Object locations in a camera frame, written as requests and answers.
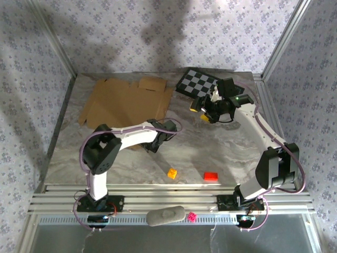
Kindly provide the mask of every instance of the cable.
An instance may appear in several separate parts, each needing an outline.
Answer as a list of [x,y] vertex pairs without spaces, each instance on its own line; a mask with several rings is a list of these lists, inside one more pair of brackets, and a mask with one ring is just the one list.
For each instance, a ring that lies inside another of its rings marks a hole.
[[[86,182],[87,182],[87,189],[86,189],[86,194],[84,195],[81,195],[79,196],[77,199],[75,198],[75,195],[79,192],[77,191],[75,194],[74,194],[74,199],[75,199],[75,202],[74,202],[74,205],[73,205],[73,213],[74,213],[74,216],[77,220],[77,222],[82,225],[84,228],[86,229],[89,229],[89,230],[93,230],[92,228],[90,228],[88,225],[84,224],[78,217],[77,215],[77,206],[78,206],[78,203],[80,202],[80,200],[86,196],[88,196],[90,194],[90,169],[89,168],[86,168],[84,162],[83,162],[83,152],[84,152],[84,148],[86,146],[86,144],[88,143],[88,141],[94,137],[94,136],[97,136],[97,135],[101,135],[101,134],[121,134],[121,133],[132,133],[132,132],[135,132],[135,131],[138,131],[138,130],[144,130],[144,129],[147,129],[147,130],[154,130],[154,131],[157,131],[157,132],[163,132],[163,133],[169,133],[169,134],[178,134],[178,133],[181,133],[183,131],[183,126],[181,124],[180,121],[176,120],[176,119],[173,119],[173,118],[163,118],[161,120],[173,120],[175,122],[177,122],[179,125],[180,125],[180,129],[178,131],[168,131],[168,130],[165,130],[165,129],[160,129],[160,128],[152,128],[150,126],[135,126],[134,128],[130,128],[130,129],[126,129],[126,130],[123,130],[123,129],[120,129],[120,130],[107,130],[107,131],[98,131],[98,132],[94,132],[92,134],[90,134],[87,138],[85,138],[85,140],[83,141],[81,147],[80,147],[80,151],[79,151],[79,161],[80,161],[80,167],[81,169],[85,172],[86,174]],[[116,207],[114,206],[114,215],[117,213],[117,209]]]
[[257,216],[259,216],[260,214],[259,214],[259,208],[254,204],[254,203],[252,203],[251,204],[251,206],[249,207],[249,210],[248,210],[248,213],[247,213],[247,215],[249,215],[249,214],[251,214],[254,210],[253,210],[253,208],[252,207],[255,207],[255,209],[256,209],[256,211],[257,211]]
[[84,193],[86,193],[86,191],[84,191],[84,190],[78,190],[77,192],[74,193],[74,199],[75,199],[75,200],[77,200],[77,199],[75,198],[75,196],[76,196],[76,194],[78,194],[79,192],[84,192]]
[[228,121],[218,121],[219,123],[231,123],[233,122],[234,120],[228,120]]
[[160,129],[160,128],[152,128],[152,127],[149,127],[149,126],[136,126],[134,128],[130,128],[130,129],[126,129],[126,130],[123,130],[123,129],[120,129],[120,130],[107,130],[107,131],[98,131],[98,132],[94,132],[92,134],[90,134],[82,143],[81,147],[80,147],[80,155],[79,155],[79,160],[80,160],[80,166],[81,166],[81,169],[86,173],[87,175],[87,187],[88,189],[90,189],[90,179],[89,179],[89,174],[90,174],[90,169],[89,168],[86,168],[84,162],[83,162],[83,151],[84,151],[84,148],[87,144],[87,142],[89,141],[89,139],[91,139],[92,137],[94,136],[97,136],[97,135],[101,135],[101,134],[110,134],[110,133],[113,133],[113,134],[120,134],[120,133],[132,133],[132,132],[135,132],[135,131],[138,131],[138,130],[144,130],[144,129],[147,129],[147,130],[154,130],[154,131],[157,131],[157,132],[163,132],[163,133],[170,133],[170,134],[178,134],[178,133],[181,133],[183,131],[183,126],[181,124],[180,121],[176,120],[176,119],[173,119],[173,118],[164,118],[164,119],[161,119],[161,120],[174,120],[175,122],[177,122],[179,125],[180,125],[180,130],[178,131],[168,131],[168,130],[165,130],[165,129]]
[[241,230],[246,230],[246,231],[257,230],[257,229],[261,228],[265,224],[265,222],[267,221],[267,218],[268,218],[268,215],[269,215],[269,205],[268,205],[267,200],[264,197],[261,197],[260,199],[263,199],[263,201],[265,202],[265,205],[266,205],[266,213],[265,213],[265,217],[264,217],[263,221],[261,222],[260,225],[258,225],[255,228],[252,228],[252,227],[250,227],[250,228],[241,228]]
[[109,203],[107,203],[107,205],[108,206],[113,206],[114,207],[114,213],[113,214],[109,214],[109,215],[107,215],[107,216],[116,216],[117,215],[117,208],[116,208],[116,205],[114,204],[114,203],[112,203],[112,202],[109,202]]
[[[300,162],[299,162],[299,160],[297,159],[297,157],[281,142],[281,141],[279,141],[278,139],[276,139],[275,137],[274,137],[274,135],[271,133],[271,132],[269,132],[268,130],[267,130],[267,128],[262,124],[262,122],[260,121],[260,119],[259,119],[259,116],[258,116],[258,109],[259,109],[259,104],[258,104],[258,100],[257,100],[257,96],[256,96],[256,94],[255,94],[255,92],[253,92],[253,90],[250,88],[250,87],[248,87],[247,85],[245,85],[244,83],[241,83],[241,82],[237,82],[237,84],[239,84],[239,85],[241,85],[241,86],[244,86],[245,88],[247,88],[252,94],[253,94],[253,96],[254,96],[254,98],[255,98],[255,100],[256,100],[256,107],[255,107],[255,111],[254,111],[254,116],[255,116],[255,119],[256,119],[256,121],[257,121],[257,123],[259,124],[259,126],[262,128],[262,130],[274,141],[274,142],[276,142],[278,145],[280,145],[281,146],[281,148],[283,149],[283,150],[285,150],[286,152],[287,152],[287,154],[288,155],[290,155],[290,157],[294,160],[294,162],[296,163],[296,165],[299,167],[299,170],[300,170],[300,173],[301,173],[301,176],[302,176],[302,186],[298,189],[298,190],[296,190],[296,191],[289,191],[289,190],[286,190],[286,189],[282,189],[282,188],[280,188],[280,187],[275,187],[275,189],[278,189],[278,190],[280,190],[280,191],[284,191],[284,192],[287,192],[287,193],[293,193],[293,194],[297,194],[297,193],[300,193],[300,192],[302,192],[303,190],[304,190],[304,188],[305,188],[305,184],[306,184],[306,182],[305,182],[305,172],[304,172],[304,169],[303,169],[303,167],[302,167],[302,165],[300,164]],[[266,191],[266,192],[264,192],[263,194],[261,194],[261,195],[264,195],[264,194],[266,194],[266,193],[269,193],[270,191],[272,191],[273,190],[273,188],[272,189],[269,189],[268,191]]]
[[259,103],[258,103],[258,99],[257,99],[257,96],[256,96],[256,94],[255,94],[255,92],[249,87],[249,86],[247,86],[246,84],[244,84],[244,83],[241,83],[241,82],[236,82],[237,84],[239,84],[239,85],[241,85],[241,86],[243,86],[243,87],[245,87],[245,88],[247,88],[252,94],[253,94],[253,96],[254,96],[254,98],[255,98],[255,101],[256,101],[256,107],[255,107],[255,110],[254,110],[254,116],[255,116],[255,119],[256,119],[256,121],[257,121],[257,123],[259,124],[259,126],[262,128],[262,130],[274,141],[274,142],[276,142],[278,145],[280,145],[280,147],[283,149],[283,150],[285,150],[286,152],[287,152],[287,154],[288,155],[290,155],[290,157],[294,160],[294,162],[296,163],[296,165],[299,167],[299,170],[300,170],[300,173],[301,173],[301,176],[302,176],[302,186],[298,189],[298,190],[296,190],[296,191],[289,191],[289,190],[286,190],[286,189],[282,189],[282,188],[280,188],[280,187],[275,187],[275,188],[271,188],[271,189],[269,189],[269,190],[267,190],[267,191],[265,191],[264,193],[262,193],[260,196],[261,196],[261,198],[264,200],[264,202],[265,202],[265,204],[266,204],[266,215],[265,215],[265,217],[264,217],[264,219],[263,219],[263,221],[261,222],[261,224],[260,225],[258,225],[257,227],[255,227],[255,228],[242,228],[242,230],[246,230],[246,231],[250,231],[250,230],[256,230],[256,229],[259,229],[259,228],[261,228],[264,224],[265,224],[265,222],[267,221],[267,218],[268,218],[268,214],[269,214],[269,205],[268,205],[268,202],[267,202],[267,200],[263,197],[263,195],[264,194],[267,194],[267,193],[269,193],[269,192],[271,192],[271,191],[274,191],[274,189],[278,189],[278,190],[280,190],[280,191],[284,191],[284,192],[287,192],[287,193],[291,193],[291,194],[297,194],[297,193],[300,193],[300,192],[302,192],[303,190],[304,190],[304,188],[305,188],[305,172],[304,172],[304,169],[303,169],[303,167],[302,167],[302,165],[300,164],[300,162],[299,162],[299,160],[297,159],[297,157],[281,142],[281,141],[279,141],[278,139],[276,139],[275,138],[275,136],[271,133],[271,132],[269,132],[268,131],[268,129],[262,124],[262,122],[260,121],[260,119],[259,119],[259,116],[258,116],[258,110],[259,110]]
[[77,215],[77,206],[78,206],[78,203],[80,202],[81,199],[83,199],[84,197],[88,196],[89,195],[89,191],[86,192],[86,194],[84,195],[81,195],[78,197],[78,199],[74,202],[74,205],[73,205],[73,213],[74,213],[74,216],[77,220],[77,222],[82,226],[84,227],[85,229],[88,229],[88,230],[94,230],[93,228],[89,227],[87,224],[83,223],[80,218],[78,217]]

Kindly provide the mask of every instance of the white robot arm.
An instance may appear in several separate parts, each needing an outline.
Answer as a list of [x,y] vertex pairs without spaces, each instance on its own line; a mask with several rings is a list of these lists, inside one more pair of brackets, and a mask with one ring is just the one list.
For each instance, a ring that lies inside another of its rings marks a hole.
[[255,176],[235,188],[238,206],[254,201],[269,189],[293,182],[297,178],[298,166],[288,151],[298,161],[298,146],[295,143],[288,144],[275,133],[260,116],[247,94],[237,95],[232,78],[219,80],[212,96],[195,99],[190,109],[194,112],[203,111],[201,119],[209,123],[219,122],[220,116],[228,113],[232,120],[241,124],[260,151],[261,158]]
[[103,133],[90,138],[83,149],[83,161],[90,169],[89,194],[92,201],[98,201],[108,194],[107,171],[119,151],[141,144],[145,149],[156,152],[163,141],[169,140],[177,133],[177,129],[171,120],[164,124],[148,120],[139,125],[119,129],[100,125],[95,132]]

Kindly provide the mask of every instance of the marble surface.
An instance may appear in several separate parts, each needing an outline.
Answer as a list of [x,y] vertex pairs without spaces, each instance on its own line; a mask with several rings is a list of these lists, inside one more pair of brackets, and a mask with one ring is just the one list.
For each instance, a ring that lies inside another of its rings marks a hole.
[[[250,72],[209,73],[219,78],[232,77],[234,81],[249,85],[256,91]],[[169,86],[174,86],[182,74],[79,74],[48,167],[45,184],[85,184],[85,175],[78,163],[78,150],[93,130],[85,125],[80,126],[77,119],[98,79],[115,77],[137,81],[144,75],[152,75],[164,78],[168,80]],[[252,139],[235,121],[229,124],[209,124],[200,120],[200,114],[189,110],[191,101],[187,96],[174,92],[166,116],[181,121],[184,131],[162,144],[156,154],[147,153],[143,149],[119,152],[108,172],[107,183],[204,183],[205,171],[217,172],[219,183],[228,186],[248,180],[260,158]],[[171,167],[178,170],[175,180],[166,175]]]

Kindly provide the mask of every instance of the flattened cardboard box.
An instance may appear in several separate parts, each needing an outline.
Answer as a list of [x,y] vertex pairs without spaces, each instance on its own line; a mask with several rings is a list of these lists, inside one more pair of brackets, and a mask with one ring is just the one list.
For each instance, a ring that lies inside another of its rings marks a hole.
[[139,83],[111,78],[99,80],[78,119],[80,125],[96,129],[101,124],[110,128],[129,127],[148,119],[162,119],[169,108],[172,88],[166,80],[143,77]]

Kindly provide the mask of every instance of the floral wallpaper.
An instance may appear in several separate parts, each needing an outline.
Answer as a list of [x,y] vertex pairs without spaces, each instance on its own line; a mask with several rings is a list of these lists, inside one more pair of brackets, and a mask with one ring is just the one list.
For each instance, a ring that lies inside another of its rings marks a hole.
[[337,252],[337,2],[312,0],[267,81],[286,139],[300,147],[309,190]]
[[70,76],[22,3],[0,3],[0,252],[13,252]]
[[261,73],[299,0],[39,1],[79,73]]

